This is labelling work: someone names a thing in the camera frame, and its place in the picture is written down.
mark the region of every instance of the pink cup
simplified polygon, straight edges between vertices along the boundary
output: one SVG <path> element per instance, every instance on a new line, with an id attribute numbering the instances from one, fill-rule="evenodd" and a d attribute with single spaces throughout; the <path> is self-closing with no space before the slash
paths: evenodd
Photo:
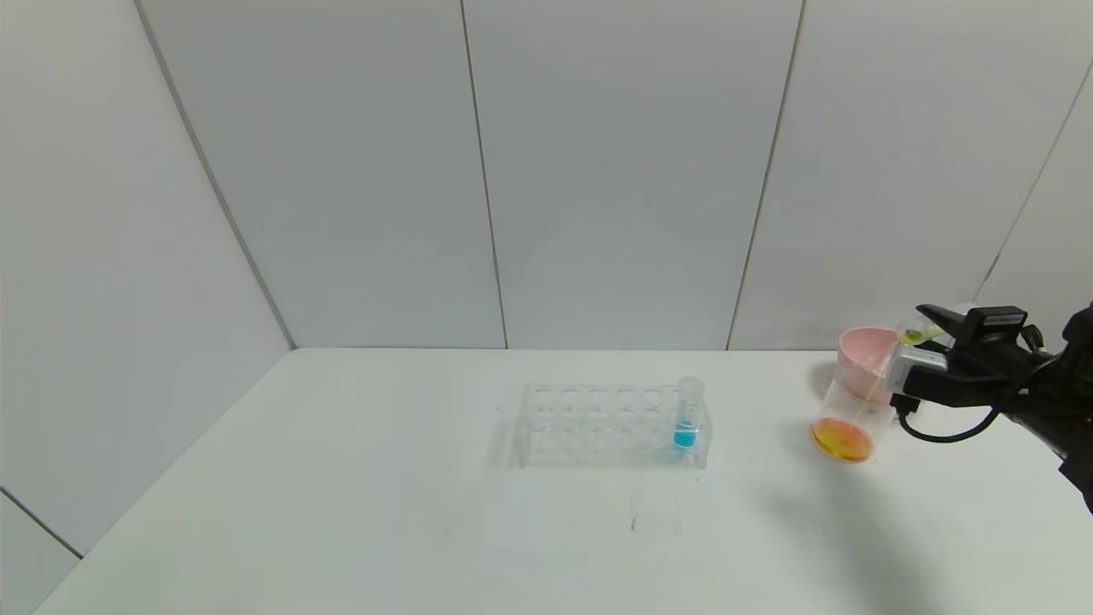
<path id="1" fill-rule="evenodd" d="M 892 393 L 883 386 L 873 389 L 881 378 L 884 360 L 895 347 L 896 335 L 892 330 L 858 328 L 848 330 L 838 338 L 838 367 L 857 368 L 846 370 L 847 388 L 870 404 L 888 404 Z"/>

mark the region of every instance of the tabletop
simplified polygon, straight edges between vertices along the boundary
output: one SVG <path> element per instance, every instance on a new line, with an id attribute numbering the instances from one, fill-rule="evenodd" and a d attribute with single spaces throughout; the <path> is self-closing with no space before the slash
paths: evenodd
<path id="1" fill-rule="evenodd" d="M 215 423 L 39 615 L 1088 613 L 1093 519 L 998 421 L 809 424 L 833 353 L 305 350 Z M 705 470 L 530 465 L 527 383 L 706 383 Z M 921 430 L 983 410 L 924 405 Z"/>

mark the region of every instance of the white wall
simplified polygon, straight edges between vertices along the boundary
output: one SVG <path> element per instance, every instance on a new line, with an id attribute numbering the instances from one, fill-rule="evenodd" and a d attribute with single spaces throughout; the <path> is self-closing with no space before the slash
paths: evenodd
<path id="1" fill-rule="evenodd" d="M 810 0 L 730 347 L 971 300 L 1093 57 L 1084 0 Z"/>
<path id="2" fill-rule="evenodd" d="M 1021 307 L 1048 351 L 1061 352 L 1062 328 L 1093 300 L 1091 229 L 1093 82 L 1086 79 L 976 301 Z"/>
<path id="3" fill-rule="evenodd" d="M 504 346 L 459 0 L 142 0 L 298 346 Z"/>
<path id="4" fill-rule="evenodd" d="M 0 608 L 30 615 L 79 560 L 0 496 Z"/>
<path id="5" fill-rule="evenodd" d="M 287 351 L 130 0 L 4 0 L 3 485 L 85 552 Z"/>
<path id="6" fill-rule="evenodd" d="M 468 0 L 513 348 L 720 350 L 799 0 Z"/>

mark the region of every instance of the test tube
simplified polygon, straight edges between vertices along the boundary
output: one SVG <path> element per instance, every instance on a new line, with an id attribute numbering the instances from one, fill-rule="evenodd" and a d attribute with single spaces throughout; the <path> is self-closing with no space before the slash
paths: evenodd
<path id="1" fill-rule="evenodd" d="M 675 446 L 691 449 L 697 438 L 697 419 L 706 386 L 696 378 L 680 379 L 679 405 L 675 410 Z"/>

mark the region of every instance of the blue liquid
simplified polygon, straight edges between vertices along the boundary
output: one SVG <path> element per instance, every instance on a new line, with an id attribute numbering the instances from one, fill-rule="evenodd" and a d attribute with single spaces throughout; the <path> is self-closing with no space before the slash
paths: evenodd
<path id="1" fill-rule="evenodd" d="M 690 423 L 678 422 L 675 424 L 675 436 L 673 440 L 675 441 L 675 446 L 680 449 L 694 448 L 696 436 L 697 435 L 694 433 L 694 426 Z"/>

